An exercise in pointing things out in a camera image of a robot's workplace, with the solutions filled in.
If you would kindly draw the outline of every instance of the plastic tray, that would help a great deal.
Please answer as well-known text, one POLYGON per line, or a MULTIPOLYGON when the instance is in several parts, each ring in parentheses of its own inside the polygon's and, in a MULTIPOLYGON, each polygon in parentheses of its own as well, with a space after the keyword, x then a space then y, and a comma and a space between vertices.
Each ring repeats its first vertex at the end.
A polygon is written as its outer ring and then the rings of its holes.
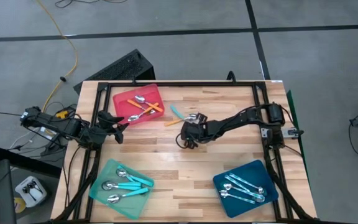
MULTIPOLYGON (((215 185, 215 188, 217 190, 217 193, 219 195, 219 198, 221 199, 221 203, 223 206, 224 211, 226 212, 226 215, 230 218, 236 217, 244 212, 247 212, 251 209, 257 208, 259 206, 262 206, 266 203, 269 203, 271 201, 278 199, 278 193, 274 187, 274 184, 269 177, 269 174, 266 171, 266 168, 262 164, 260 160, 256 160, 253 162, 250 162, 248 164, 245 164, 243 166, 237 167, 233 170, 229 170, 227 172, 224 172, 222 174, 216 175, 213 178, 213 182, 215 185), (219 194, 220 190, 223 190, 223 183, 228 182, 224 178, 225 175, 229 175, 229 173, 233 173, 244 180, 256 185, 261 186, 265 189, 267 192, 267 195, 265 196, 265 201, 262 203, 256 202, 255 204, 251 204, 248 202, 244 202, 242 200, 233 198, 233 197, 226 197, 222 198, 219 194)), ((245 187, 247 187, 249 190, 257 191, 256 189, 252 188, 251 186, 248 186, 246 184, 243 184, 245 187)), ((236 195, 239 197, 243 197, 246 199, 251 200, 251 196, 244 194, 242 192, 239 192, 238 190, 231 189, 229 190, 229 193, 232 195, 236 195)))
POLYGON ((154 180, 150 177, 147 177, 146 175, 143 175, 137 171, 132 170, 131 168, 125 166, 124 164, 120 164, 119 162, 115 161, 114 159, 110 159, 107 161, 106 165, 104 165, 103 170, 98 175, 98 178, 94 182, 94 184, 91 187, 91 190, 89 191, 89 196, 107 206, 114 209, 115 211, 125 215, 128 218, 131 219, 138 219, 140 214, 142 213, 142 210, 146 204, 147 199, 149 199, 151 191, 153 191, 153 187, 146 186, 142 184, 142 187, 149 188, 149 191, 140 194, 140 195, 134 195, 130 197, 124 197, 117 203, 109 203, 107 201, 107 198, 110 195, 113 194, 119 194, 123 195, 126 193, 131 192, 130 190, 123 190, 123 189, 113 189, 110 191, 103 190, 101 188, 101 185, 106 180, 112 180, 115 183, 123 183, 128 182, 128 180, 124 177, 119 177, 116 174, 116 170, 118 166, 122 166, 130 175, 133 175, 135 177, 140 177, 144 180, 148 180, 153 183, 154 180))
MULTIPOLYGON (((165 108, 160 96, 160 92, 158 92, 158 87, 156 84, 150 84, 147 86, 143 86, 140 88, 136 88, 135 90, 126 91, 124 93, 116 94, 112 97, 114 102, 114 107, 116 109, 117 116, 123 116, 125 119, 121 121, 121 123, 128 123, 128 118, 134 114, 140 114, 143 110, 128 103, 127 100, 135 100, 136 95, 143 96, 147 102, 154 104, 159 103, 159 108, 162 109, 162 112, 156 111, 155 114, 144 114, 139 119, 135 121, 130 121, 129 124, 138 124, 144 121, 149 121, 154 118, 158 118, 164 114, 165 108)), ((145 109, 149 106, 145 103, 140 104, 145 109)))

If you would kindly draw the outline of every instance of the wooden table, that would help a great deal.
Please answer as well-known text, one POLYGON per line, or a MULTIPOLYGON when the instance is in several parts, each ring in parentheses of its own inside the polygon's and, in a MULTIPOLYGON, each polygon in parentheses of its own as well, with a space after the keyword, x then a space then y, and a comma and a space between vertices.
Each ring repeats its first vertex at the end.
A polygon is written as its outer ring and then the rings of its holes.
MULTIPOLYGON (((91 121, 96 87, 98 82, 84 82, 77 113, 91 121)), ((281 104, 289 111, 283 83, 266 82, 270 102, 281 104)), ((134 87, 114 87, 111 96, 134 87)), ((175 144, 175 137, 182 124, 165 127, 164 122, 176 119, 169 109, 174 103, 183 114, 200 112, 209 120, 224 119, 238 111, 254 105, 250 87, 159 87, 166 110, 162 117, 146 123, 130 126, 124 131, 124 144, 118 144, 114 136, 107 137, 102 148, 99 171, 106 161, 113 158, 123 164, 148 175, 155 180, 155 190, 138 222, 251 222, 274 221, 273 205, 268 203, 235 218, 224 213, 212 178, 225 170, 233 169, 256 159, 263 159, 259 127, 243 126, 227 132, 217 141, 200 144, 197 149, 181 149, 175 144)), ((114 104, 109 104, 109 112, 115 115, 114 104)), ((286 127, 291 127, 286 117, 286 127)), ((285 140, 285 144, 299 150, 297 140, 285 140)), ((65 156, 65 169, 68 170, 77 143, 71 141, 65 156)), ((74 158, 70 175, 70 196, 78 189, 85 150, 79 150, 74 158)), ((313 199, 303 160, 288 149, 281 149, 283 168, 289 191, 305 209, 315 217, 313 199)), ((66 186, 63 174, 60 177, 57 196, 51 218, 64 209, 66 186)), ((81 217, 85 215, 88 192, 81 204, 81 217)), ((279 205, 285 217, 285 207, 280 193, 279 205)), ((133 222, 115 210, 95 201, 91 216, 92 222, 133 222)))

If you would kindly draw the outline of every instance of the yellow cable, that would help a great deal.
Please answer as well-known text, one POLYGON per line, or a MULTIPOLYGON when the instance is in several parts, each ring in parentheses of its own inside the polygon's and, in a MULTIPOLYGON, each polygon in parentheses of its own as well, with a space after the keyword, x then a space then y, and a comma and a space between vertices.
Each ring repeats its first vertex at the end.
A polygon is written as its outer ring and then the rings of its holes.
MULTIPOLYGON (((70 39, 68 39, 67 37, 65 37, 62 33, 62 31, 60 30, 59 26, 57 25, 55 19, 52 17, 52 15, 48 12, 48 9, 41 3, 40 0, 37 0, 38 4, 40 4, 40 6, 42 7, 42 9, 44 9, 44 11, 49 15, 50 19, 52 20, 52 22, 55 24, 57 30, 59 31, 59 34, 61 35, 61 37, 63 37, 64 39, 66 39, 70 45, 73 47, 74 50, 74 54, 75 54, 75 64, 73 66, 73 68, 71 68, 70 71, 68 71, 68 73, 66 75, 64 75, 64 77, 69 76, 70 74, 72 74, 74 72, 74 70, 77 68, 77 64, 78 64, 78 53, 77 53, 77 49, 74 47, 74 44, 71 42, 70 39)), ((42 112, 45 111, 45 108, 49 102, 49 100, 52 98, 53 94, 56 92, 57 88, 59 87, 59 85, 62 83, 62 81, 59 81, 57 83, 57 85, 55 86, 55 88, 52 90, 52 92, 49 94, 44 106, 42 107, 42 112)))

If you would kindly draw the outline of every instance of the utensil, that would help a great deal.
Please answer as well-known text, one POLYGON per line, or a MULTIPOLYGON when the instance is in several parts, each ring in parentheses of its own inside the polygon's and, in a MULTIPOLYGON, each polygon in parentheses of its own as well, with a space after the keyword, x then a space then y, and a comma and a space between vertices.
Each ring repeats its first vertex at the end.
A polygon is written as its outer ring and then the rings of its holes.
POLYGON ((168 123, 165 123, 164 126, 171 126, 173 124, 177 124, 181 121, 188 121, 188 122, 192 122, 197 120, 197 114, 189 114, 189 116, 185 119, 178 119, 178 120, 174 120, 174 121, 170 121, 168 123))
POLYGON ((139 178, 139 177, 135 177, 135 176, 133 176, 133 175, 130 175, 130 174, 127 173, 126 170, 124 170, 124 169, 122 169, 122 168, 121 168, 121 169, 117 169, 117 170, 116 170, 116 174, 117 174, 119 177, 126 177, 128 180, 130 180, 130 181, 132 181, 132 182, 138 181, 138 182, 140 182, 140 183, 142 183, 142 184, 145 184, 145 185, 147 185, 147 186, 153 187, 153 183, 151 183, 150 181, 141 179, 141 178, 139 178))
POLYGON ((244 187, 242 184, 238 183, 236 180, 234 180, 233 178, 229 177, 228 175, 225 175, 224 178, 227 179, 228 181, 232 182, 233 184, 238 185, 242 189, 244 189, 246 192, 248 192, 247 194, 265 201, 265 197, 263 195, 255 194, 255 193, 251 192, 248 188, 244 187))
POLYGON ((255 189, 258 189, 258 193, 260 193, 260 194, 266 194, 266 192, 265 192, 263 187, 257 187, 254 184, 251 184, 250 182, 248 182, 248 181, 244 180, 243 178, 241 178, 241 177, 239 177, 239 176, 237 176, 235 174, 232 174, 232 173, 230 173, 229 176, 231 176, 234 179, 239 180, 239 181, 241 181, 241 182, 243 182, 243 183, 245 183, 245 184, 247 184, 247 185, 249 185, 249 186, 251 186, 251 187, 253 187, 255 189))
POLYGON ((110 202, 110 203, 117 203, 119 202, 123 197, 129 197, 129 196, 133 196, 133 195, 139 195, 139 194, 142 194, 142 193, 146 193, 148 192, 149 189, 147 187, 145 188, 142 188, 140 190, 135 190, 133 192, 129 192, 128 194, 124 194, 124 195, 119 195, 119 194, 114 194, 114 195, 110 195, 108 198, 107 198, 107 201, 110 202))
POLYGON ((185 117, 177 110, 174 105, 170 105, 170 107, 172 112, 175 113, 180 119, 185 119, 185 117))
MULTIPOLYGON (((147 110, 147 109, 145 109, 143 106, 141 106, 140 104, 136 103, 136 102, 133 101, 133 100, 128 99, 127 102, 130 103, 130 104, 132 104, 132 105, 134 105, 134 106, 136 106, 137 108, 140 108, 140 109, 142 109, 142 110, 147 110)), ((155 110, 150 110, 150 114, 154 114, 154 113, 155 113, 155 110)))
POLYGON ((128 121, 135 121, 135 120, 139 119, 143 114, 149 112, 152 109, 153 108, 149 107, 146 110, 144 110, 143 112, 141 112, 140 114, 134 114, 128 118, 128 121))
POLYGON ((130 186, 130 185, 120 185, 120 184, 116 184, 114 183, 113 181, 111 180, 107 180, 107 181, 104 181, 102 183, 102 189, 103 190, 112 190, 114 188, 117 188, 117 189, 125 189, 125 190, 139 190, 140 189, 140 186, 130 186))
POLYGON ((238 187, 235 187, 233 185, 231 185, 230 183, 226 183, 226 184, 223 184, 223 187, 226 189, 226 190, 230 190, 230 189, 234 189, 234 190, 238 190, 242 193, 245 193, 247 195, 251 195, 252 196, 252 199, 256 202, 259 202, 259 203, 262 203, 265 201, 265 197, 263 195, 260 195, 260 194, 255 194, 253 192, 250 192, 249 190, 243 190, 243 189, 240 189, 238 187))
POLYGON ((145 103, 145 104, 151 106, 152 108, 156 109, 157 111, 162 112, 162 109, 159 108, 158 106, 154 106, 153 104, 146 102, 146 99, 143 96, 136 95, 135 100, 138 103, 145 103))
POLYGON ((219 192, 221 194, 221 197, 223 198, 226 198, 227 196, 230 196, 230 197, 234 197, 236 199, 239 199, 239 200, 243 200, 245 202, 248 202, 248 203, 251 203, 251 204, 254 204, 255 202, 253 200, 249 200, 249 199, 246 199, 246 198, 242 198, 242 197, 238 197, 238 196, 235 196, 235 195, 231 195, 227 192, 227 190, 221 190, 219 192))

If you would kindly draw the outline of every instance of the red tray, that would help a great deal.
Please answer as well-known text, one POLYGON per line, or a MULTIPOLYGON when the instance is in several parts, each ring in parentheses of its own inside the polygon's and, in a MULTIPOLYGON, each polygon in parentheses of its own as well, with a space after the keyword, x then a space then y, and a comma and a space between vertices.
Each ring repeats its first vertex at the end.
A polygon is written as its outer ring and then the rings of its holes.
MULTIPOLYGON (((158 92, 158 87, 156 84, 150 84, 147 86, 143 86, 140 88, 136 88, 135 90, 126 91, 124 93, 116 94, 112 97, 114 102, 114 107, 116 108, 117 116, 123 116, 125 119, 120 123, 129 123, 131 124, 139 124, 144 121, 150 121, 151 119, 158 118, 164 114, 165 108, 162 103, 162 99, 160 96, 160 92, 158 92), (143 96, 147 102, 154 104, 159 103, 159 108, 162 109, 162 112, 156 111, 155 114, 143 114, 139 119, 135 121, 128 121, 128 118, 134 114, 140 114, 143 110, 128 103, 127 100, 135 100, 136 95, 143 96)), ((139 103, 143 108, 148 108, 149 106, 145 103, 139 103)))

